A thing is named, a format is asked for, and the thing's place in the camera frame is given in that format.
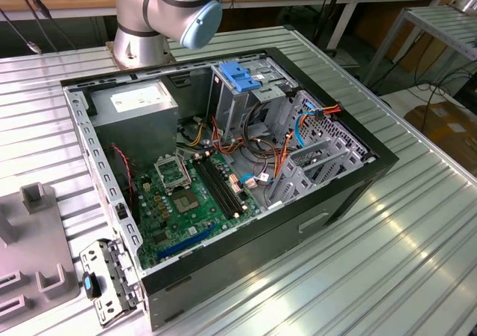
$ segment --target metal slotted table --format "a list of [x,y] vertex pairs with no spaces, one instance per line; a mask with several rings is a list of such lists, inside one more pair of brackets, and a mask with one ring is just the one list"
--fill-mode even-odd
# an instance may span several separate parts
[[[477,323],[477,181],[296,31],[217,34],[178,60],[276,46],[400,160],[339,222],[160,329],[161,335],[467,335]],[[0,61],[0,193],[51,184],[72,258],[110,238],[58,80],[112,72],[105,48]],[[135,311],[101,330],[84,289],[5,335],[149,335]]]
[[364,84],[370,82],[370,79],[378,69],[379,64],[406,21],[413,23],[416,28],[402,45],[394,61],[406,53],[421,30],[431,34],[434,38],[439,39],[466,58],[477,60],[477,17],[466,16],[449,6],[405,8],[398,15],[388,35],[374,55],[364,79]]

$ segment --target metal bracket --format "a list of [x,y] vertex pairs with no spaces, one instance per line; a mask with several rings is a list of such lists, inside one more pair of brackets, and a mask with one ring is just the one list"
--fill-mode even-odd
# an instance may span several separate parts
[[101,327],[136,309],[142,301],[142,292],[121,241],[95,241],[80,253],[80,259],[84,271],[94,274],[99,281],[101,293],[93,303]]

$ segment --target table leg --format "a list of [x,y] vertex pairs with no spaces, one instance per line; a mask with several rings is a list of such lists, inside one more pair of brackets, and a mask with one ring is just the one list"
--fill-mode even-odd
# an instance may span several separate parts
[[[440,4],[440,1],[442,0],[431,0],[431,3],[429,3],[429,6],[430,7],[438,6]],[[407,53],[412,43],[415,42],[415,40],[417,39],[417,36],[419,36],[419,33],[421,31],[422,30],[418,27],[415,27],[412,30],[411,34],[409,34],[409,37],[405,40],[401,49],[397,52],[396,56],[394,57],[393,63],[397,62],[399,59],[401,59],[404,56],[404,54]]]
[[364,85],[368,85],[370,79],[374,75],[374,72],[381,63],[382,58],[384,58],[385,54],[388,52],[389,47],[391,47],[391,43],[396,38],[396,35],[399,33],[399,30],[401,29],[404,21],[405,9],[401,10],[401,13],[398,15],[396,21],[389,30],[388,35],[385,37],[385,40],[382,41],[378,51],[376,52],[376,54],[374,54],[373,60],[371,60],[370,67],[367,70],[366,76],[363,80]]
[[338,43],[340,42],[341,37],[343,36],[344,30],[348,26],[348,23],[350,22],[351,16],[353,15],[353,12],[355,11],[357,2],[353,3],[347,3],[346,6],[344,7],[343,13],[341,14],[340,20],[338,21],[338,24],[336,25],[335,31],[333,32],[333,35],[331,36],[331,39],[328,42],[328,46],[326,47],[327,49],[336,49],[338,46]]

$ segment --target power cable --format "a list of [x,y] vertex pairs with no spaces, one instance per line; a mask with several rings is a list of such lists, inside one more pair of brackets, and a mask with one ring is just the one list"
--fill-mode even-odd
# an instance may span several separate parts
[[73,44],[73,42],[68,38],[66,33],[63,31],[63,29],[60,28],[60,26],[54,21],[53,17],[51,16],[50,10],[46,7],[46,5],[41,1],[41,0],[31,0],[34,5],[37,7],[37,9],[41,12],[41,14],[50,20],[50,22],[53,24],[53,26],[57,29],[57,31],[60,32],[60,34],[63,36],[63,38],[70,44],[70,46],[74,49],[77,50],[78,48],[76,45]]
[[28,1],[28,0],[23,0],[25,1],[25,3],[27,4],[28,8],[30,9],[30,12],[33,14],[34,18],[35,18],[35,21],[37,21],[37,24],[38,24],[38,27],[40,28],[40,30],[42,31],[42,34],[43,36],[46,38],[46,40],[48,41],[48,43],[51,45],[51,47],[53,48],[54,51],[58,52],[58,49],[57,47],[53,44],[53,42],[50,40],[50,38],[48,37],[48,34],[46,34],[45,30],[43,29],[43,26],[40,22],[40,19],[38,18],[38,15],[37,15],[37,12],[35,12],[35,10],[33,9],[33,7],[31,6],[31,3]]
[[328,22],[332,11],[335,9],[337,0],[331,0],[329,3],[329,9],[326,10],[325,19],[322,19],[318,24],[318,29],[315,32],[315,36],[313,37],[313,43],[318,46],[321,36],[323,35],[324,29],[326,27],[326,23]]
[[413,43],[411,44],[411,46],[409,47],[408,51],[401,57],[399,58],[393,65],[392,67],[390,67],[386,73],[383,74],[383,76],[381,76],[378,80],[376,80],[374,83],[372,83],[371,85],[369,85],[369,89],[372,90],[373,87],[376,86],[376,84],[378,84],[380,81],[384,80],[385,78],[388,77],[388,75],[402,62],[402,60],[409,54],[409,52],[412,50],[412,48],[415,47],[415,45],[417,44],[417,42],[419,42],[420,40],[420,37],[418,37],[415,41],[413,41]]
[[320,24],[321,16],[322,16],[322,13],[323,13],[323,10],[325,9],[325,7],[326,7],[326,0],[323,1],[323,5],[321,6],[321,10],[318,14],[318,18],[317,18],[317,21],[316,21],[314,32],[316,32],[318,30],[318,25]]
[[41,54],[42,53],[42,50],[40,49],[40,47],[38,45],[36,45],[35,43],[33,42],[30,42],[29,40],[27,40],[25,38],[25,36],[23,36],[23,34],[15,27],[15,25],[12,23],[12,21],[10,21],[10,19],[8,18],[8,16],[5,14],[5,12],[0,8],[0,14],[3,16],[3,18],[5,18],[5,21],[7,21],[7,23],[9,24],[9,26],[12,27],[12,29],[15,31],[15,33],[18,35],[18,37],[20,37],[22,39],[23,42],[25,42],[26,46],[34,53],[36,54]]

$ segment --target blue clip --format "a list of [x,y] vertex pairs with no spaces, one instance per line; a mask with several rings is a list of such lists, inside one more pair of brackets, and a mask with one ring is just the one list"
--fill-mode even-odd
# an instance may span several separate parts
[[262,85],[254,80],[247,70],[237,62],[220,63],[219,68],[230,82],[235,85],[238,92],[248,92],[262,87]]

